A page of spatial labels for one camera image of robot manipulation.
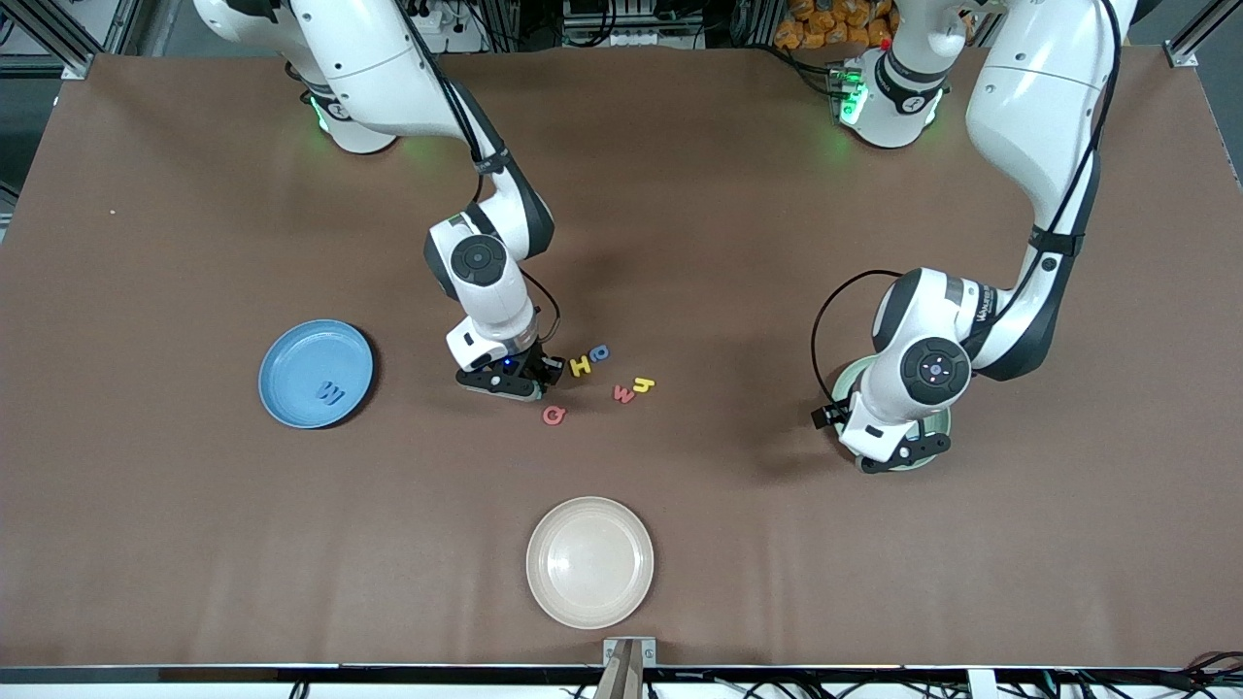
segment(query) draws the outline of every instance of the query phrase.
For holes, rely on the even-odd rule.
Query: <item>orange bag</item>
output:
[[[807,20],[807,31],[814,34],[824,34],[833,29],[833,25],[838,24],[833,19],[833,12],[825,12],[823,10],[817,10],[812,12],[812,16]]]
[[[889,34],[889,22],[885,20],[871,20],[868,22],[868,46],[880,46],[886,39],[894,39]]]
[[[833,0],[833,19],[850,26],[864,26],[871,15],[868,0]]]
[[[824,35],[825,44],[842,44],[846,40],[846,25],[838,22]]]
[[[773,46],[793,51],[803,42],[803,24],[786,20],[777,25],[777,34],[773,37]]]
[[[798,21],[805,21],[815,11],[815,0],[789,0],[789,14]]]

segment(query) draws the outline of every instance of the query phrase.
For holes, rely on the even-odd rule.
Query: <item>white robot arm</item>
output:
[[[484,109],[447,80],[394,0],[194,0],[208,25],[265,46],[306,83],[323,128],[352,153],[401,136],[465,141],[496,192],[431,228],[424,257],[466,318],[446,336],[464,387],[536,400],[561,377],[543,353],[518,262],[543,252],[553,220]]]
[[[873,49],[846,65],[851,90],[839,114],[846,127],[888,148],[919,137],[963,46],[961,5],[901,2],[890,51]],[[971,97],[967,131],[984,159],[1032,200],[1035,221],[1019,282],[998,290],[919,269],[890,286],[873,326],[875,362],[846,400],[813,415],[818,427],[844,423],[842,442],[864,470],[910,466],[943,451],[945,435],[910,439],[907,432],[957,400],[973,374],[1007,381],[1044,361],[1096,194],[1094,104],[1134,10],[1135,0],[1008,2]]]

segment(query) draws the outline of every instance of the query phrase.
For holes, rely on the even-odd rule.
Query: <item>green led light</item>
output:
[[[314,109],[314,116],[319,119],[319,131],[328,133],[328,122],[323,121],[323,112],[319,111],[319,104],[312,98],[311,108]]]
[[[868,101],[868,86],[860,85],[850,97],[846,97],[842,103],[842,121],[854,126],[859,121],[859,112],[863,111],[864,103]]]

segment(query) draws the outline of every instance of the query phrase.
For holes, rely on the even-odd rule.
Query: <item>brown tabletop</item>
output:
[[[421,259],[465,146],[318,133],[275,60],[102,56],[67,83],[0,248],[0,663],[1182,664],[1243,646],[1243,198],[1199,82],[1130,49],[1044,368],[978,381],[955,447],[869,476],[823,433],[807,335],[856,271],[1009,286],[1030,206],[973,150],[981,55],[916,144],[868,148],[748,51],[446,60],[557,218],[527,269],[551,350],[612,358],[539,404],[457,388]],[[823,362],[869,352],[884,282]],[[337,429],[256,396],[268,345],[355,323],[382,372]],[[614,383],[656,388],[623,405]],[[650,529],[623,624],[562,627],[523,573],[557,502]]]

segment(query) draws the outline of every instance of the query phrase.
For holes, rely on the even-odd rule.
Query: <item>cable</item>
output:
[[[820,384],[820,391],[824,393],[824,397],[827,399],[829,399],[829,400],[833,400],[833,394],[829,393],[829,387],[824,384],[824,377],[820,374],[820,361],[819,361],[819,358],[817,358],[817,354],[815,354],[815,336],[820,331],[820,318],[824,317],[824,311],[829,310],[829,303],[832,303],[833,300],[838,297],[838,294],[842,294],[843,291],[846,290],[846,287],[849,287],[851,284],[859,281],[860,279],[874,276],[874,275],[891,276],[894,279],[897,279],[897,277],[902,276],[902,275],[900,275],[900,274],[897,274],[895,271],[891,271],[891,270],[868,270],[865,272],[859,272],[859,274],[854,275],[853,277],[850,277],[850,279],[845,280],[844,282],[842,282],[842,286],[838,286],[837,289],[834,289],[833,294],[829,294],[829,297],[824,300],[824,303],[820,306],[820,310],[817,311],[817,313],[815,313],[815,322],[812,323],[812,371],[815,372],[815,382]]]
[[[794,697],[794,693],[791,692],[791,690],[788,690],[788,689],[786,689],[786,687],[782,685],[782,683],[779,683],[779,682],[772,682],[772,680],[757,682],[755,685],[751,687],[751,689],[747,690],[746,694],[742,695],[742,699],[756,699],[756,698],[758,698],[759,695],[756,694],[756,690],[759,689],[761,687],[766,685],[766,684],[771,684],[771,685],[776,687],[777,689],[781,690],[782,694],[784,694],[786,697],[789,697],[789,699],[798,699],[798,697]]]
[[[699,37],[701,35],[704,36],[704,49],[707,49],[707,36],[704,35],[704,32],[705,31],[711,31],[713,29],[721,29],[722,26],[725,26],[728,22],[730,22],[730,17],[725,17],[723,20],[716,22],[715,25],[709,26],[709,25],[704,24],[704,17],[701,16],[700,17],[700,29],[699,29],[699,31],[695,32],[695,39],[691,40],[691,49],[695,49],[695,44],[699,42]]]
[[[758,51],[772,53],[773,56],[777,57],[777,60],[798,71],[807,71],[809,73],[817,73],[817,75],[829,75],[829,68],[825,68],[823,66],[813,66],[810,63],[804,63],[794,58],[794,56],[792,56],[791,53],[788,52],[783,53],[782,51],[777,50],[777,47],[769,46],[767,44],[746,44],[740,49],[756,49]]]
[[[783,53],[783,52],[778,51],[777,49],[774,49],[772,46],[768,46],[767,44],[747,44],[747,45],[745,45],[742,47],[743,49],[756,49],[758,51],[764,51],[766,53],[776,56],[781,62],[783,62],[787,66],[794,68],[794,72],[798,73],[799,80],[803,81],[803,85],[810,87],[812,92],[815,92],[817,95],[820,95],[820,96],[824,96],[824,97],[833,97],[834,96],[834,93],[830,92],[828,88],[825,88],[825,87],[823,87],[820,85],[817,85],[815,82],[812,81],[812,78],[807,77],[807,73],[813,73],[813,75],[817,75],[817,76],[827,76],[827,75],[829,75],[829,68],[820,67],[820,66],[813,66],[810,63],[804,63],[802,61],[796,60],[794,56],[791,56],[788,52]]]
[[[492,31],[492,27],[487,26],[487,22],[484,21],[484,17],[480,17],[479,12],[475,11],[475,5],[471,5],[470,2],[465,2],[464,0],[459,0],[457,5],[459,6],[466,5],[466,9],[470,11],[471,16],[475,17],[475,24],[479,25],[479,29],[481,29],[482,31],[485,31],[487,34],[488,39],[492,40],[492,51],[493,52],[497,52],[497,53],[508,53],[510,52],[510,47],[508,46],[505,46],[503,51],[497,51],[497,46],[502,46],[502,44],[498,41],[497,37],[507,39],[507,40],[512,41],[515,44],[515,46],[518,44],[517,39],[515,39],[515,37],[512,37],[512,36],[510,36],[510,35],[507,35],[505,32],[495,32],[495,31]]]
[[[1232,658],[1243,658],[1243,652],[1236,650],[1236,652],[1231,652],[1231,653],[1213,653],[1213,654],[1206,657],[1203,660],[1199,660],[1198,663],[1187,665],[1183,669],[1183,672],[1185,673],[1199,673],[1201,670],[1207,669],[1209,665],[1216,665],[1217,663],[1221,663],[1222,660],[1229,660]]]
[[[1114,11],[1114,5],[1110,0],[1098,0],[1099,4],[1105,7],[1105,14],[1109,15],[1110,30],[1114,39],[1114,61],[1112,67],[1109,73],[1109,80],[1105,82],[1105,96],[1103,97],[1100,104],[1100,114],[1096,117],[1096,126],[1093,128],[1091,137],[1088,139],[1088,147],[1084,149],[1083,157],[1079,158],[1079,167],[1075,168],[1075,174],[1070,179],[1070,185],[1066,188],[1066,193],[1062,197],[1062,203],[1058,205],[1057,213],[1053,214],[1053,221],[1049,224],[1049,231],[1057,230],[1058,223],[1062,220],[1062,214],[1065,213],[1066,206],[1070,205],[1070,198],[1074,195],[1075,189],[1079,188],[1079,179],[1083,177],[1084,169],[1088,167],[1088,160],[1098,152],[1100,147],[1100,137],[1105,128],[1105,119],[1109,117],[1109,107],[1114,101],[1114,90],[1117,86],[1117,73],[1122,65],[1122,30],[1117,24],[1117,12]],[[984,321],[978,328],[972,330],[967,333],[967,337],[960,345],[967,343],[972,340],[986,335],[991,331],[1006,313],[1014,306],[1014,301],[1023,294],[1027,289],[1028,282],[1035,274],[1037,264],[1040,261],[1040,255],[1032,259],[1032,265],[1027,269],[1023,279],[1019,280],[1018,286],[1014,287],[1013,294],[1011,294],[1009,301],[1002,307],[1001,312],[996,316]]]
[[[1110,683],[1108,683],[1108,682],[1105,682],[1103,679],[1099,679],[1099,678],[1095,678],[1095,677],[1088,674],[1088,670],[1078,670],[1078,673],[1081,674],[1083,677],[1085,677],[1088,679],[1088,682],[1094,682],[1094,683],[1104,687],[1106,692],[1112,692],[1114,694],[1117,694],[1122,699],[1134,699],[1130,694],[1127,694],[1127,693],[1122,692],[1121,689],[1119,689],[1117,685],[1110,684]]]
[[[600,15],[600,29],[595,32],[587,44],[579,44],[568,36],[562,35],[562,41],[569,44],[571,46],[578,49],[592,49],[604,44],[609,36],[613,35],[613,30],[618,26],[618,4],[617,0],[609,0],[609,4],[604,7],[604,14]]]
[[[520,269],[518,271],[522,272],[522,276],[526,277],[527,281],[536,285],[536,289],[538,289],[544,297],[548,299],[548,302],[552,303],[552,326],[548,328],[548,335],[538,338],[538,342],[543,345],[544,342],[552,340],[552,336],[557,335],[557,328],[561,327],[561,303],[557,302],[557,299],[554,299],[552,294],[548,294],[548,290],[544,289],[544,285],[539,284],[539,280],[527,274],[527,270]]]
[[[457,122],[457,128],[462,132],[462,138],[466,141],[466,146],[470,147],[470,157],[475,163],[480,163],[484,155],[479,148],[479,139],[475,137],[475,129],[470,126],[470,119],[466,118],[466,108],[462,106],[461,100],[457,96],[457,91],[454,90],[452,83],[445,77],[445,73],[440,70],[440,63],[436,62],[435,55],[428,49],[428,44],[423,40],[423,35],[419,34],[419,29],[414,26],[414,20],[410,15],[405,14],[398,2],[398,12],[405,21],[405,29],[414,37],[414,41],[419,45],[423,51],[423,58],[428,61],[431,66],[431,73],[436,77],[436,82],[440,83],[440,91],[445,96],[445,101],[449,102],[449,111],[452,112],[454,119]]]

